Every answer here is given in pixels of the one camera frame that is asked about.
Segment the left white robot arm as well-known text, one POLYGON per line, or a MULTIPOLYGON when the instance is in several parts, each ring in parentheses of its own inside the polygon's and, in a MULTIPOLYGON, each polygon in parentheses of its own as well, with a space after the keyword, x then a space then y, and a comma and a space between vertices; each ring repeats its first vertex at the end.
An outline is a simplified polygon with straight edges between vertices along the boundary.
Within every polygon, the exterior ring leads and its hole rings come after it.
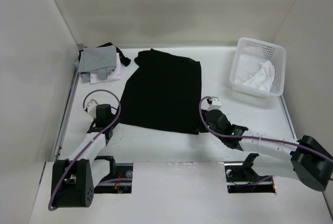
POLYGON ((99 182, 112 181, 117 175, 112 156, 99 156, 113 135, 118 121, 109 104, 92 99, 85 111, 93 118, 81 145, 67 158, 53 164, 48 210, 89 207, 99 182))

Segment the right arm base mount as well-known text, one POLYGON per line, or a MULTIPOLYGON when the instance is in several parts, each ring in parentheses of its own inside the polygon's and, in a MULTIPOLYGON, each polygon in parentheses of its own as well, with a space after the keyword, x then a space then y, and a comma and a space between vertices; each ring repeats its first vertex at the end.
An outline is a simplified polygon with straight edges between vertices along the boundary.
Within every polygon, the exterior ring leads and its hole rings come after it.
POLYGON ((276 193, 272 176, 259 176, 253 169, 259 156, 250 153, 244 161, 224 164, 228 193, 276 193))

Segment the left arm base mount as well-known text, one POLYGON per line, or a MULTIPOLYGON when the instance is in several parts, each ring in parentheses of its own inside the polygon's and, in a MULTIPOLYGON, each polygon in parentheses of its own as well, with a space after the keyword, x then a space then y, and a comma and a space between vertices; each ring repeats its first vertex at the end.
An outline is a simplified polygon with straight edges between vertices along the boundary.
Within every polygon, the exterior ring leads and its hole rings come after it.
POLYGON ((97 156, 92 168, 95 194, 129 194, 132 193, 133 164, 117 163, 113 156, 97 156))

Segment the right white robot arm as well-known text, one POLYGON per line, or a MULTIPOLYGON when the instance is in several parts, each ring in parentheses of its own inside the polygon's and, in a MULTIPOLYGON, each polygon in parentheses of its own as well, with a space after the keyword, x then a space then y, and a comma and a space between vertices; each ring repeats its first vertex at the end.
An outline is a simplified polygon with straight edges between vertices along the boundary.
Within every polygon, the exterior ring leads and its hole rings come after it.
POLYGON ((199 116, 203 127, 225 146, 248 152, 241 165, 227 166, 227 182, 252 186, 278 176, 299 180, 315 191, 326 190, 332 176, 332 155, 313 137, 270 139, 231 124, 218 109, 200 109, 199 116))

